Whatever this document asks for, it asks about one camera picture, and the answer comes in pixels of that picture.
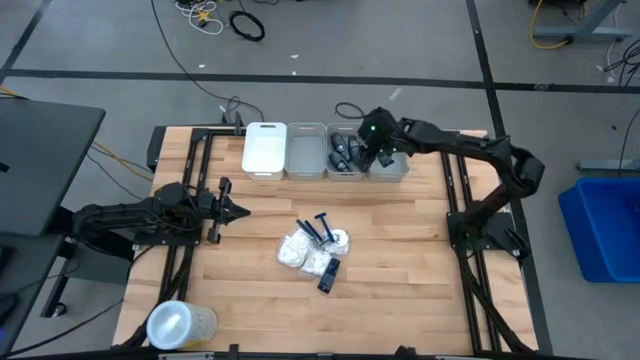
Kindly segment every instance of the concrete floor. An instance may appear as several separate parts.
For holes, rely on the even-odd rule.
[[[281,0],[260,6],[246,0],[260,18],[267,38],[239,39],[230,29],[211,37],[191,29],[172,1],[156,0],[158,15],[178,59],[190,72],[364,77],[407,77],[481,81],[464,0]],[[0,2],[0,63],[21,36],[40,0]],[[220,5],[223,14],[237,4]],[[527,2],[477,1],[478,14],[495,81],[606,85],[602,64],[606,43],[579,43],[540,51],[528,42],[532,8]],[[576,18],[577,10],[570,14]],[[556,8],[545,8],[541,23],[568,22]],[[621,26],[640,34],[640,3],[620,11]],[[612,52],[614,59],[626,41]],[[17,59],[14,69],[175,73],[148,1],[54,0]],[[43,79],[8,77],[4,85],[32,99],[97,106],[107,117],[97,141],[132,161],[145,161],[156,125],[215,123],[219,105],[190,82]],[[487,129],[493,125],[484,90],[412,86],[203,83],[221,95],[240,95],[271,121],[335,122],[339,101],[365,109],[389,108],[396,116],[424,119],[445,128]],[[402,88],[400,94],[391,95]],[[580,275],[557,203],[560,192],[581,177],[574,165],[583,158],[617,158],[626,124],[640,106],[638,95],[499,91],[507,133],[547,166],[542,186],[523,201],[553,351],[558,355],[628,359],[636,354],[640,324],[636,311],[640,286],[592,284]],[[246,121],[258,120],[242,109]],[[632,130],[628,157],[640,156],[639,129]],[[139,196],[149,184],[113,161],[95,155],[119,181]],[[106,189],[96,192],[100,187]],[[133,199],[85,161],[63,205]],[[71,280],[63,295],[69,313],[38,317],[45,286],[15,348],[57,334],[121,298],[124,287]],[[82,331],[28,355],[104,349],[111,344],[117,309]]]

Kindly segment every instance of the blue bin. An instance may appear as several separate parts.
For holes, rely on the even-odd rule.
[[[640,179],[584,178],[558,199],[582,276],[640,283]]]

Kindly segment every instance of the clear plastic bin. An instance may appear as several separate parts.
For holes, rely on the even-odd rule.
[[[287,155],[284,169],[291,180],[321,180],[326,169],[327,128],[318,123],[287,125]]]

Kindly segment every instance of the power cord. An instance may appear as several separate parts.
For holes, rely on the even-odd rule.
[[[242,11],[232,11],[231,14],[229,14],[229,24],[231,25],[231,27],[233,28],[233,31],[242,36],[243,38],[249,40],[249,41],[261,41],[262,39],[264,39],[266,33],[264,31],[264,25],[262,25],[262,22],[260,22],[260,20],[258,20],[257,17],[253,16],[253,14],[250,14],[247,12],[247,10],[244,8],[244,5],[242,4],[242,0],[238,0],[238,3],[240,3],[240,7],[242,8]],[[254,36],[251,35],[249,33],[246,33],[244,31],[240,31],[240,29],[238,29],[238,27],[236,26],[235,23],[235,19],[238,16],[243,16],[246,17],[247,19],[251,20],[259,29],[260,29],[260,35],[258,36]]]
[[[100,168],[100,170],[102,170],[103,173],[105,173],[105,175],[107,175],[107,177],[109,179],[111,179],[111,181],[113,181],[116,185],[118,185],[118,187],[122,190],[124,190],[127,194],[131,195],[132,197],[142,201],[142,198],[134,193],[132,193],[131,191],[129,191],[129,189],[127,189],[126,187],[124,187],[122,184],[120,184],[118,182],[118,180],[114,179],[113,176],[111,176],[111,174],[109,174],[109,172],[102,166],[102,164],[100,164],[97,160],[95,160],[94,158],[91,157],[91,155],[89,155],[87,153],[87,158],[89,160],[91,160],[94,164],[98,165],[98,167]]]
[[[212,11],[217,12],[217,5],[215,1],[202,1],[200,3],[191,3],[189,8],[184,8],[180,6],[180,4],[176,1],[175,6],[180,10],[180,13],[182,13],[183,16],[187,17],[189,21],[189,25],[191,25],[192,28],[200,31],[201,33],[204,33],[207,35],[219,35],[224,30],[224,24],[222,23],[222,21],[211,17]],[[197,25],[194,24],[192,19],[198,19],[198,24]],[[205,30],[204,27],[210,22],[214,22],[220,25],[220,30],[216,32]]]
[[[158,25],[158,30],[160,30],[160,35],[162,36],[162,40],[164,41],[164,44],[167,47],[167,50],[169,51],[169,54],[173,58],[173,61],[176,63],[176,65],[178,65],[178,67],[187,76],[187,78],[189,78],[189,80],[191,80],[191,82],[193,82],[194,85],[196,85],[200,90],[202,90],[203,92],[207,93],[208,95],[210,95],[210,96],[212,96],[212,97],[214,97],[216,99],[226,100],[227,101],[227,109],[231,108],[233,102],[235,101],[237,103],[237,105],[235,107],[233,107],[233,109],[238,107],[238,105],[240,105],[240,104],[248,106],[248,107],[256,110],[260,114],[261,121],[264,122],[264,113],[257,106],[252,105],[252,104],[250,104],[248,102],[245,102],[245,101],[240,101],[240,98],[238,98],[237,96],[232,96],[230,98],[227,98],[227,97],[224,97],[224,96],[216,95],[216,94],[208,91],[204,87],[202,87],[200,84],[198,84],[198,82],[191,76],[191,74],[189,74],[189,72],[184,68],[184,66],[182,66],[182,64],[180,64],[180,62],[178,61],[178,59],[174,55],[173,50],[171,50],[171,46],[169,46],[169,42],[167,41],[167,37],[164,34],[164,30],[162,29],[162,25],[160,24],[160,19],[158,18],[158,12],[156,11],[155,2],[154,2],[154,0],[149,0],[149,1],[151,2],[151,9],[153,10],[153,16],[154,16],[154,18],[156,20],[156,24]]]
[[[138,259],[140,259],[144,254],[146,254],[146,253],[147,253],[149,250],[151,250],[152,248],[153,248],[153,245],[151,245],[151,246],[147,247],[147,248],[146,248],[146,249],[144,249],[140,254],[138,254],[138,256],[136,256],[136,257],[133,259],[133,261],[131,262],[131,265],[129,266],[129,271],[131,271],[131,269],[133,268],[133,265],[136,263],[136,261],[137,261]],[[22,291],[22,290],[24,290],[25,288],[27,288],[27,287],[29,287],[29,286],[32,286],[32,285],[37,284],[37,283],[39,283],[39,282],[44,282],[44,281],[46,281],[46,280],[48,280],[48,279],[52,279],[52,278],[54,278],[54,277],[58,277],[58,276],[62,276],[62,275],[68,275],[68,274],[70,274],[70,273],[72,273],[72,272],[74,272],[74,271],[77,271],[79,267],[80,267],[80,262],[78,262],[78,265],[77,265],[77,266],[76,266],[76,268],[75,268],[74,270],[72,270],[72,271],[68,271],[68,272],[65,272],[65,273],[60,273],[60,274],[57,274],[57,275],[49,276],[49,277],[45,278],[44,280],[39,280],[39,281],[37,281],[37,282],[33,282],[33,283],[31,283],[31,284],[28,284],[28,285],[26,285],[26,286],[24,286],[24,287],[22,287],[22,288],[18,289],[18,290],[17,290],[17,291],[15,291],[15,292]],[[92,322],[93,320],[97,319],[97,318],[98,318],[98,317],[100,317],[101,315],[105,314],[105,313],[106,313],[106,312],[108,312],[109,310],[113,309],[114,307],[116,307],[117,305],[119,305],[120,303],[122,303],[123,301],[124,301],[124,298],[123,298],[123,299],[118,300],[117,302],[115,302],[115,303],[113,303],[113,304],[109,305],[107,308],[105,308],[104,310],[100,311],[100,312],[99,312],[99,313],[97,313],[96,315],[94,315],[94,316],[90,317],[89,319],[87,319],[87,320],[85,320],[85,321],[83,321],[83,322],[79,323],[78,325],[76,325],[76,326],[74,326],[74,327],[72,327],[72,328],[70,328],[70,329],[68,329],[68,330],[66,330],[66,331],[61,332],[61,333],[60,333],[60,334],[58,334],[58,335],[55,335],[55,336],[53,336],[53,337],[50,337],[50,338],[48,338],[48,339],[46,339],[46,340],[43,340],[43,341],[41,341],[41,342],[39,342],[39,343],[36,343],[36,344],[30,345],[30,346],[24,347],[24,348],[22,348],[22,349],[15,350],[15,351],[12,351],[12,352],[6,353],[6,354],[4,354],[4,355],[0,355],[0,360],[5,360],[5,359],[8,359],[8,358],[10,358],[10,357],[12,357],[12,356],[19,355],[19,354],[23,354],[23,353],[25,353],[25,352],[31,351],[31,350],[33,350],[33,349],[37,349],[37,348],[39,348],[39,347],[41,347],[41,346],[44,346],[44,345],[47,345],[47,344],[49,344],[49,343],[51,343],[51,342],[53,342],[53,341],[56,341],[56,340],[60,339],[61,337],[66,336],[66,335],[68,335],[68,334],[70,334],[70,333],[72,333],[72,332],[74,332],[74,331],[78,330],[79,328],[83,327],[84,325],[86,325],[86,324],[88,324],[88,323]]]
[[[536,42],[536,40],[533,38],[533,33],[535,32],[535,25],[536,25],[536,18],[538,17],[538,11],[540,11],[540,6],[542,6],[542,2],[544,0],[540,0],[538,1],[538,5],[536,6],[536,9],[533,11],[533,16],[531,17],[531,24],[529,24],[529,40],[531,40],[531,43],[533,44],[533,46],[535,46],[536,48],[540,49],[540,50],[553,50],[553,49],[558,49],[560,47],[563,47],[565,45],[569,45],[573,42],[573,37],[567,35],[562,42],[557,43],[555,45],[540,45]]]
[[[627,132],[624,134],[624,141],[622,142],[622,150],[620,151],[620,161],[618,162],[618,177],[622,174],[622,160],[624,159],[624,149],[627,146],[627,139],[629,138],[629,131],[631,130],[631,125],[636,121],[636,118],[640,114],[640,108],[636,111],[636,113],[629,121],[629,125],[627,125]]]
[[[113,151],[109,150],[108,147],[106,147],[106,146],[104,146],[104,145],[102,145],[102,144],[100,144],[100,143],[98,143],[96,141],[93,142],[93,145],[99,147],[100,149],[102,149],[102,151],[104,151],[107,154],[109,154],[110,157],[116,159],[120,163],[120,165],[124,166],[127,170],[131,171],[131,173],[133,173],[134,175],[136,175],[136,176],[138,176],[140,178],[143,178],[143,179],[147,180],[148,182],[153,182],[153,179],[151,179],[150,177],[145,176],[143,174],[140,174],[139,172],[137,172],[134,169],[132,169],[129,165],[126,164],[127,163],[126,161],[120,159],[120,157],[118,157],[118,155],[116,155]]]
[[[358,112],[358,115],[345,115],[344,113],[342,113],[340,111],[340,107],[341,106],[347,106],[350,107],[352,109],[355,109]],[[364,117],[366,116],[366,114],[364,113],[364,111],[356,104],[350,103],[350,102],[339,102],[336,104],[336,107],[333,110],[336,115],[340,116],[343,119],[348,119],[348,120],[359,120],[359,119],[364,119]]]
[[[609,60],[608,55],[609,55],[609,51],[611,50],[611,45],[612,44],[609,45],[609,50],[607,50],[607,62]],[[613,64],[607,65],[607,67],[602,69],[602,71],[613,72],[614,69],[622,66],[622,70],[620,71],[620,76],[618,77],[618,87],[626,88],[627,86],[629,86],[629,83],[631,82],[631,80],[634,77],[636,77],[635,74],[638,71],[638,67],[640,67],[640,59],[634,60],[634,58],[636,57],[640,58],[639,55],[640,55],[640,39],[634,41],[631,45],[627,47],[627,49],[622,54],[622,59],[614,62]],[[625,70],[627,69],[627,66],[630,66],[631,68],[629,69],[629,71],[625,72]],[[622,78],[624,78],[625,76],[628,76],[628,79],[624,83],[624,85],[622,85]]]
[[[115,155],[111,155],[111,154],[109,154],[109,153],[107,153],[107,152],[105,152],[105,151],[102,151],[102,150],[100,150],[98,147],[96,147],[96,146],[94,146],[94,145],[91,145],[91,149],[92,149],[93,151],[95,151],[95,152],[98,152],[98,153],[100,153],[100,154],[102,154],[102,155],[104,155],[104,156],[108,156],[108,157],[110,157],[110,158],[112,158],[112,159],[118,159],[118,158],[114,157]],[[119,158],[119,159],[120,159],[120,160],[122,160],[122,161],[124,161],[124,162],[126,162],[127,164],[129,164],[129,165],[131,165],[131,166],[135,166],[135,167],[137,167],[138,169],[140,169],[140,170],[142,170],[142,171],[147,171],[147,172],[149,172],[150,174],[153,174],[153,172],[152,172],[151,170],[147,169],[147,168],[146,168],[146,167],[144,167],[143,165],[140,165],[140,164],[138,164],[138,163],[135,163],[135,162],[133,162],[133,161],[131,161],[131,160],[127,160],[127,159],[123,159],[123,158]]]

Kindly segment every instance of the storage bin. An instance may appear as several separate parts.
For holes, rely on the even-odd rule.
[[[640,179],[584,178],[558,199],[582,276],[640,282]]]
[[[327,164],[327,174],[329,179],[332,181],[360,181],[364,178],[364,173],[358,169],[357,166],[353,164],[353,162],[349,162],[349,166],[351,169],[357,169],[357,171],[353,172],[339,172],[336,171],[335,167],[331,165],[329,161],[329,154],[334,151],[333,146],[331,146],[331,135],[335,132],[342,135],[343,137],[347,137],[349,135],[358,135],[358,128],[360,127],[359,121],[354,121],[348,124],[329,124],[327,125],[327,136],[326,136],[326,149],[327,156],[325,156],[325,163]]]
[[[326,169],[327,128],[324,124],[287,125],[287,155],[284,169],[291,180],[321,180]]]
[[[409,172],[409,156],[404,153],[391,155],[393,164],[382,167],[378,159],[374,160],[369,168],[369,179],[377,182],[400,182]]]
[[[287,127],[283,123],[254,122],[247,126],[242,170],[253,180],[280,180],[284,176]]]

